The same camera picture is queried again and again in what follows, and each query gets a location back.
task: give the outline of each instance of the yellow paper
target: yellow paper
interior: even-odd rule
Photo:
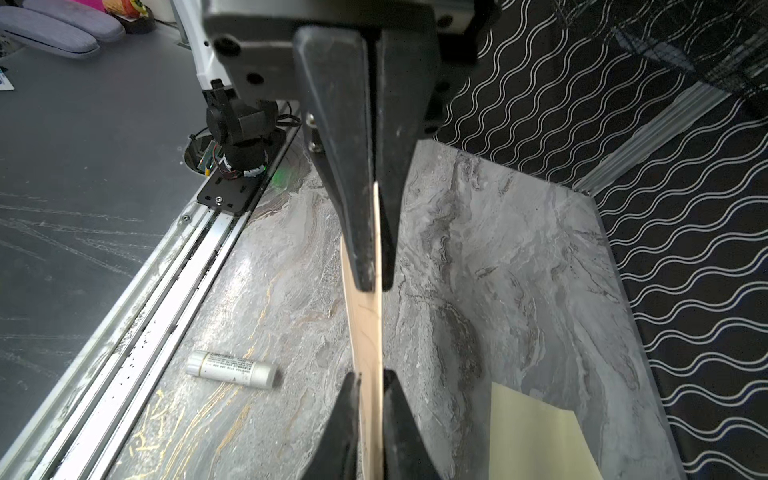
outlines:
[[[491,384],[490,480],[602,480],[576,415]]]

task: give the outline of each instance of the metal frame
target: metal frame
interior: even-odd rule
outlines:
[[[232,85],[230,76],[216,58],[213,42],[208,40],[200,23],[203,15],[202,0],[171,0],[171,5],[182,39],[186,39],[185,43],[189,44],[192,51],[200,88],[210,90],[213,80],[221,80],[226,86]]]
[[[135,324],[141,309],[165,278],[174,260],[182,255],[205,210],[194,202],[184,208],[2,457],[0,478],[16,479],[29,475],[76,408],[82,402],[90,401],[89,395],[98,390],[94,385],[104,380],[101,376],[97,377],[96,372],[109,369],[108,363],[114,360],[113,353],[127,347],[124,335]]]
[[[268,183],[240,217],[194,202],[184,209],[2,459],[0,478],[109,472]]]

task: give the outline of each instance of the black wavy patterned fabric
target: black wavy patterned fabric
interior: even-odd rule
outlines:
[[[573,35],[550,2],[502,8],[438,141],[571,187],[693,84]]]
[[[595,200],[685,471],[768,477],[768,117],[731,97]]]

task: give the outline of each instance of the wooden popsicle stick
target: wooden popsicle stick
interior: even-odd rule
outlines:
[[[372,292],[355,287],[352,267],[341,238],[342,281],[349,339],[355,370],[360,374],[360,442],[362,443],[362,477],[364,480],[384,478],[384,438],[382,403],[384,397],[382,351],[382,244],[379,217],[379,184],[373,184],[373,221],[376,279]]]

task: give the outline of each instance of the gray marble surface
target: gray marble surface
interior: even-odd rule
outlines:
[[[591,200],[432,141],[406,188],[385,364],[444,478],[487,478],[490,385],[572,409],[604,478],[679,478]],[[188,376],[193,349],[280,367]],[[112,478],[299,478],[352,363],[339,224],[295,143]]]

